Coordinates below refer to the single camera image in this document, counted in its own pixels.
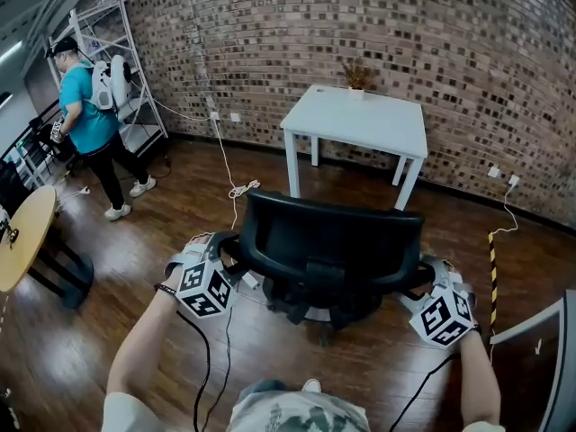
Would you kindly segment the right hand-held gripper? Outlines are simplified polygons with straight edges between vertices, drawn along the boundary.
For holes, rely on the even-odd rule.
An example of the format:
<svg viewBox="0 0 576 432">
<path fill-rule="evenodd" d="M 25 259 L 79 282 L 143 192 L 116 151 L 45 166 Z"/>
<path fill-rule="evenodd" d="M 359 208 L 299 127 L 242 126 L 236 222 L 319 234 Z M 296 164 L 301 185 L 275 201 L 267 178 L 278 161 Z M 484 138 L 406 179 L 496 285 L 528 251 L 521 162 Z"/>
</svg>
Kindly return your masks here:
<svg viewBox="0 0 576 432">
<path fill-rule="evenodd" d="M 444 259 L 423 255 L 420 264 L 418 273 L 432 283 L 431 291 L 420 296 L 398 293 L 397 300 L 411 314 L 409 324 L 425 343 L 450 347 L 475 325 L 473 288 Z"/>
</svg>

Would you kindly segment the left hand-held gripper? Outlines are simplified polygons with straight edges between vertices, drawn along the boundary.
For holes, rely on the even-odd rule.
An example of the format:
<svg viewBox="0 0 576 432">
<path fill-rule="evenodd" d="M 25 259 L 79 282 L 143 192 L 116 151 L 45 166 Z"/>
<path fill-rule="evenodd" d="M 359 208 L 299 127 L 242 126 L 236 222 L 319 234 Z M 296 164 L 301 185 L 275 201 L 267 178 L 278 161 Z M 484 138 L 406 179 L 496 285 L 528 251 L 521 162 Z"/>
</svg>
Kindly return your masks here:
<svg viewBox="0 0 576 432">
<path fill-rule="evenodd" d="M 182 267 L 179 283 L 170 292 L 198 319 L 228 312 L 236 299 L 239 265 L 225 265 L 221 251 L 237 237 L 233 232 L 212 233 L 206 243 L 188 243 L 166 264 L 165 276 Z"/>
</svg>

